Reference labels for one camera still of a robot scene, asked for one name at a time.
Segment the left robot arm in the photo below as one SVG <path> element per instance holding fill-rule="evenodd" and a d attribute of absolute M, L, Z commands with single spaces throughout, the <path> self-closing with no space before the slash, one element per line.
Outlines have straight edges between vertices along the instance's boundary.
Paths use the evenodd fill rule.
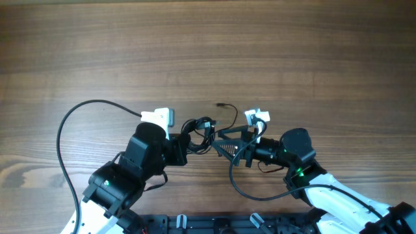
<path fill-rule="evenodd" d="M 147 233 L 147 225 L 131 207 L 153 176 L 166 177 L 166 166 L 187 163 L 188 133 L 170 134 L 154 124 L 137 126 L 126 150 L 120 152 L 89 178 L 63 233 Z"/>

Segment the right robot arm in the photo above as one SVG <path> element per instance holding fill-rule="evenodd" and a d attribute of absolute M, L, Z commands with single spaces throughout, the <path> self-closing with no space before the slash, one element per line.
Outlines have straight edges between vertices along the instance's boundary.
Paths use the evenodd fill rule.
<path fill-rule="evenodd" d="M 264 138 L 264 129 L 254 132 L 236 127 L 240 138 L 219 133 L 213 148 L 238 166 L 254 161 L 287 169 L 283 178 L 288 194 L 315 208 L 311 221 L 319 233 L 414 233 L 415 208 L 402 202 L 396 206 L 367 198 L 344 186 L 315 160 L 316 152 L 304 128 L 291 129 L 280 139 Z"/>

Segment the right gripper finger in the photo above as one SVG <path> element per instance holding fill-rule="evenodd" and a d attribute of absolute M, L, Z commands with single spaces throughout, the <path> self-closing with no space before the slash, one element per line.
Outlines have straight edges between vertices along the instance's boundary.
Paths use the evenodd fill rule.
<path fill-rule="evenodd" d="M 225 157 L 232 161 L 237 152 L 243 147 L 244 142 L 241 139 L 216 140 L 212 147 L 216 150 L 219 157 Z"/>
<path fill-rule="evenodd" d="M 227 129 L 221 129 L 218 131 L 217 135 L 219 138 L 228 138 L 228 133 L 245 133 L 249 129 L 249 125 L 242 125 L 238 127 L 232 127 Z"/>

